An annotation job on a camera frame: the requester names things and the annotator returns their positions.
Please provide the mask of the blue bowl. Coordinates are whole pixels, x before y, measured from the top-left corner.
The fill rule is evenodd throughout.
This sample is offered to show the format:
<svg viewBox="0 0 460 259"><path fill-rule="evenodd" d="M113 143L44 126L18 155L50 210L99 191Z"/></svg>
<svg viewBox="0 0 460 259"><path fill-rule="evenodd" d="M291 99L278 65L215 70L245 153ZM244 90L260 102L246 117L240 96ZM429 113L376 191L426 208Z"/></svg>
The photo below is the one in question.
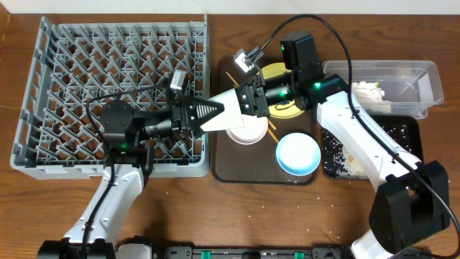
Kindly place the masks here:
<svg viewBox="0 0 460 259"><path fill-rule="evenodd" d="M279 166L286 173L307 176L319 167L321 150L310 135L294 132L278 142L275 156Z"/></svg>

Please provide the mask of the white tissue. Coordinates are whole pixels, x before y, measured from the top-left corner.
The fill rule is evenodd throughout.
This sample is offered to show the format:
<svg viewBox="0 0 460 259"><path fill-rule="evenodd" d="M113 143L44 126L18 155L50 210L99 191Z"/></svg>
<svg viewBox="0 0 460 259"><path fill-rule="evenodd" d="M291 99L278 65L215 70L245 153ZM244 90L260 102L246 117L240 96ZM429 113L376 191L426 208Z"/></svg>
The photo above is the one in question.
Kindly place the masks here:
<svg viewBox="0 0 460 259"><path fill-rule="evenodd" d="M371 82L353 82L352 91L363 108L369 114L390 114L392 102L386 100L385 91L375 83Z"/></svg>

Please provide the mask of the white green cup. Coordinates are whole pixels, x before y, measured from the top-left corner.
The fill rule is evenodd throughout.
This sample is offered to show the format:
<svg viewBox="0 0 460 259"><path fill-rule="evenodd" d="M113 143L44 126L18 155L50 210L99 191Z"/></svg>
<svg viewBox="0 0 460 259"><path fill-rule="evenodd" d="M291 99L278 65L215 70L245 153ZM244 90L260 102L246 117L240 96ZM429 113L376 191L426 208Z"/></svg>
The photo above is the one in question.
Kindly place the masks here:
<svg viewBox="0 0 460 259"><path fill-rule="evenodd" d="M235 88L211 97L209 101L215 101L223 104L224 111L201 126L201 129L204 132L230 130L242 128L244 126L242 112Z"/></svg>

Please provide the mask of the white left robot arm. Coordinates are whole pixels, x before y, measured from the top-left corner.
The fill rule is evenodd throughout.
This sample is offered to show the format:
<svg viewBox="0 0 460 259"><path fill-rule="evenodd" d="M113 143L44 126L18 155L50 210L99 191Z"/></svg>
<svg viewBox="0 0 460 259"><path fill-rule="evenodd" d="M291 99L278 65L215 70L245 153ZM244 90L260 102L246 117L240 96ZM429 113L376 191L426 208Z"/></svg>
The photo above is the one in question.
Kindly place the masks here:
<svg viewBox="0 0 460 259"><path fill-rule="evenodd" d="M38 258L153 258L155 249L145 237L116 244L127 212L153 172L155 152L142 143L200 131L224 110L220 102L194 98L156 112L137 111L122 100L105 104L100 115L104 128L101 183L78 222L63 239L44 241Z"/></svg>

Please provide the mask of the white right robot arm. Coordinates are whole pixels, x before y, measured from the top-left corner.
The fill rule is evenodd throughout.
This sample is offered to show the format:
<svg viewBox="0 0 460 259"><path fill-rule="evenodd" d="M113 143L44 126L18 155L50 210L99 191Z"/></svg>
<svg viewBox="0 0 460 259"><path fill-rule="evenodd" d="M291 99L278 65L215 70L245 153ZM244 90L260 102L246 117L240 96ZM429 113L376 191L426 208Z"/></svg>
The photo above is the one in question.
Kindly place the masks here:
<svg viewBox="0 0 460 259"><path fill-rule="evenodd" d="M423 163L397 144L359 107L347 80L325 74L309 32L281 40L286 72L252 76L236 94L241 111L266 117L276 104L294 101L353 155L375 189L369 230L351 245L355 258L425 258L414 244L457 224L449 208L449 179L437 161Z"/></svg>

